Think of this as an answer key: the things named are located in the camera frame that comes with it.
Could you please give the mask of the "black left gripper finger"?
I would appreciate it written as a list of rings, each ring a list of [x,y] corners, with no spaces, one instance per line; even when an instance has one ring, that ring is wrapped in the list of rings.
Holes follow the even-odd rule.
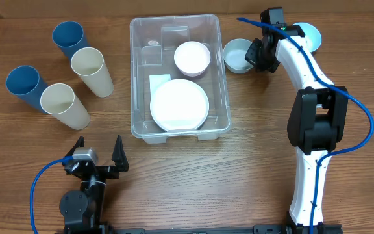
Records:
[[[129,163],[123,149],[123,142],[120,135],[118,135],[116,139],[114,151],[112,153],[112,160],[119,172],[127,172],[129,170]]]
[[[66,157],[72,156],[77,148],[84,147],[84,137],[80,136],[74,146],[66,153]]]

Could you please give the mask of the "light blue bowl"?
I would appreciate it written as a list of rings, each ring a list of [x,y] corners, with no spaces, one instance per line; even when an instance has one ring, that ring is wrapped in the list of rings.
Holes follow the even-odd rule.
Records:
[[[318,29],[315,26],[305,22],[294,23],[294,25],[300,26],[300,28],[303,30],[307,49],[311,53],[317,51],[322,43],[321,33],[318,31]]]

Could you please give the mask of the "pink bowl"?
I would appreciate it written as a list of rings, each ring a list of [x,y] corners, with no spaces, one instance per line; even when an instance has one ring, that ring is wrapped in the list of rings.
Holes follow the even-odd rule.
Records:
[[[176,48],[174,62],[181,73],[188,77],[201,75],[211,61],[210,51],[204,44],[189,41]]]

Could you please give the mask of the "pink plate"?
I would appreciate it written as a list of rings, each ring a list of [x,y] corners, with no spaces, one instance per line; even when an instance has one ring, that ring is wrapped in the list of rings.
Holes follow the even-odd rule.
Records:
[[[150,101],[151,116],[165,131],[197,129],[206,120],[209,110],[206,92],[187,79],[174,79],[162,84]]]

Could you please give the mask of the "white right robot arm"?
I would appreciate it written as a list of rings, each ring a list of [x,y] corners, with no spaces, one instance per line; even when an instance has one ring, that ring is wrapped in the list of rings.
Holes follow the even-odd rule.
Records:
[[[245,55],[258,72],[275,72],[283,65],[297,91],[287,124],[290,144],[297,154],[293,200],[284,233],[341,233],[339,224],[323,222],[322,197],[330,159],[326,156],[343,137],[348,99],[331,90],[307,48],[306,33],[288,25],[281,7],[260,15],[262,39],[254,39]]]

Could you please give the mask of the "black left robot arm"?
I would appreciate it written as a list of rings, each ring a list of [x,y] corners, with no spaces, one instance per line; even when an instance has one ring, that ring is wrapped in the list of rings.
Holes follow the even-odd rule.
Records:
[[[64,233],[115,233],[116,230],[101,220],[106,181],[118,179],[121,172],[129,169],[122,138],[117,137],[112,154],[113,165],[98,165],[93,147],[84,146],[80,136],[64,157],[62,163],[67,175],[81,180],[80,189],[66,192],[59,209],[64,217]]]

